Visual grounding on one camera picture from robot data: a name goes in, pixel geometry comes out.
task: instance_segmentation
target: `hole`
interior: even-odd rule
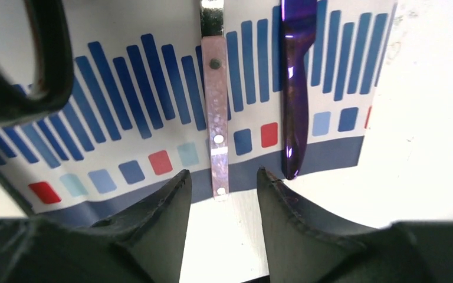
[[[218,190],[216,190],[216,193],[218,193],[219,195],[224,195],[227,193],[227,190],[225,190],[224,187],[219,187]]]
[[[214,136],[213,140],[215,143],[220,144],[225,140],[225,138],[222,135],[217,134],[216,136]]]
[[[96,222],[92,227],[107,227],[113,223],[112,219],[103,219]]]

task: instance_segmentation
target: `pink metal strip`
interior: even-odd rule
[[[202,39],[205,101],[215,200],[228,196],[227,42],[222,36]]]

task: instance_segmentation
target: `black plastic part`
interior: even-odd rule
[[[25,96],[0,73],[0,126],[41,119],[61,110],[70,98],[74,67],[61,0],[24,0],[34,40],[36,67]]]
[[[191,197],[184,170],[90,228],[0,219],[0,282],[179,282]]]
[[[258,201],[274,283],[453,283],[453,222],[373,229],[289,189],[265,169]]]

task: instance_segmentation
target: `light blue square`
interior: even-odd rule
[[[321,112],[313,115],[313,127],[311,128],[311,135],[317,137],[328,134],[330,122],[331,112]]]
[[[114,180],[110,177],[107,170],[101,169],[87,173],[91,181],[93,182],[96,190],[100,193],[109,193],[117,189]]]
[[[61,183],[73,197],[87,195],[87,190],[75,174],[65,174],[60,177]]]
[[[178,146],[178,154],[183,166],[193,166],[199,164],[199,156],[194,143],[185,143]]]

